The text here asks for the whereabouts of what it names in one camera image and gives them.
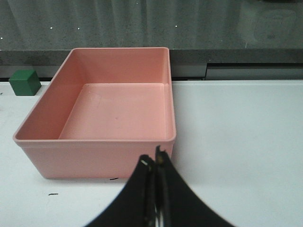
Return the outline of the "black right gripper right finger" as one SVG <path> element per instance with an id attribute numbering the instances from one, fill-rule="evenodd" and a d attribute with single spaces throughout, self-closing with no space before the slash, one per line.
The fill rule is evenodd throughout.
<path id="1" fill-rule="evenodd" d="M 155 187 L 161 227 L 233 226 L 199 199 L 160 146 L 155 151 Z"/>

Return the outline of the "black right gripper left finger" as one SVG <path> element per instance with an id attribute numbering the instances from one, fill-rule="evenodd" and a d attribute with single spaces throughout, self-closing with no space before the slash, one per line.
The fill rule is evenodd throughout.
<path id="1" fill-rule="evenodd" d="M 155 162 L 141 155 L 126 185 L 88 227 L 154 227 Z"/>

